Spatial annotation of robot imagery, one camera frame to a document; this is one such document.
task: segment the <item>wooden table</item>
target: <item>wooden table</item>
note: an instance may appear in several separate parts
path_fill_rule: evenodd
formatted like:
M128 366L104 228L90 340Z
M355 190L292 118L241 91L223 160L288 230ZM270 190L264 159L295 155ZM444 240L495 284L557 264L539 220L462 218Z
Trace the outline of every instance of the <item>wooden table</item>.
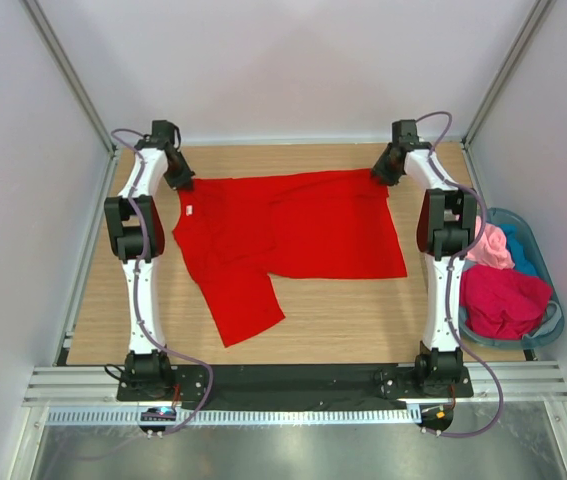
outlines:
M285 175L371 167L384 145L276 145L185 148L200 178ZM470 177L460 146L442 144L437 154L452 177ZM112 195L133 164L125 152ZM286 319L266 332L224 348L198 286L192 281L171 230L180 215L178 195L161 182L155 201L166 233L158 277L163 331L170 347L209 363L412 362L425 327L425 265L415 231L423 192L404 177L390 189L389 208L408 277L390 280L293 280L273 277ZM130 314L121 264L110 250L105 222L88 277L68 364L121 364L130 335ZM523 360L521 351L476 346L486 360Z

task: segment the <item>gray wall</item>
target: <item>gray wall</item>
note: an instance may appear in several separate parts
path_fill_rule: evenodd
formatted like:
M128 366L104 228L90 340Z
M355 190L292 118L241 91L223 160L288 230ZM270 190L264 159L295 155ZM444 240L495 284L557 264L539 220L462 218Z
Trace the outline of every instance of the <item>gray wall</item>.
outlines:
M533 0L42 0L108 127L188 143L465 133ZM429 122L427 136L440 125Z
M49 365L105 150L19 2L0 0L0 478Z
M556 2L473 145L494 206L531 224L566 314L543 353L567 379L567 2Z

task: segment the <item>gray floor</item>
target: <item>gray floor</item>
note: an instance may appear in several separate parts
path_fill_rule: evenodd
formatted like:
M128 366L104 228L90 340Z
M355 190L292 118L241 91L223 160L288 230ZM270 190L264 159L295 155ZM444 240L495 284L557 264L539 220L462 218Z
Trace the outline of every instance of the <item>gray floor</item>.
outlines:
M494 404L460 404L450 431L486 424ZM326 425L190 429L139 439L137 427L48 427L34 479L367 480L567 479L542 403L506 404L489 432L466 440L434 438L413 425Z

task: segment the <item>red cloth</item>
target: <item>red cloth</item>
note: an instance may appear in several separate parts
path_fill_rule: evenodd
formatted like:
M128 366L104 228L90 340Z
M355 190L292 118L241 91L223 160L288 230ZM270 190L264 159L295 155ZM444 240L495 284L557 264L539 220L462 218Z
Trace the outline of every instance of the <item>red cloth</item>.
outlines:
M285 315L269 273L291 278L393 278L407 272L369 170L195 179L179 190L173 234L227 347Z
M543 280L516 270L475 265L461 278L467 326L487 338L520 340L541 324L551 296Z

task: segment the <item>laundry basket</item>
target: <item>laundry basket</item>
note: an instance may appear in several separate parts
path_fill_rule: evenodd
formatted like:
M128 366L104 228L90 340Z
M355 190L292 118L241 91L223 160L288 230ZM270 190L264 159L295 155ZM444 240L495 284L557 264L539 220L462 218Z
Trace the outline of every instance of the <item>laundry basket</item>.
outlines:
M523 245L525 256L528 261L536 268L539 278L552 286L552 297L550 298L550 303L548 304L545 315L543 316L543 322L540 328L542 328L544 324L546 326L550 325L550 323L547 322L556 322L556 324L553 329L548 332L544 332L541 335L534 335L533 331L530 332L531 335L526 335L521 340L495 340L483 337L470 330L465 324L467 321L467 311L465 308L460 307L459 330L463 336L475 341L476 343L505 350L527 350L549 345L563 332L565 320L563 318L558 297L554 291L554 285L552 285L552 280L550 279L550 274L547 271L547 267L545 266L545 262L541 256L541 251L539 250L536 240L534 239L534 235L532 234L532 230L525 220L517 214L502 208L490 208L487 212L487 220L489 223L494 225L510 224L516 227L516 239L521 243L521 245Z

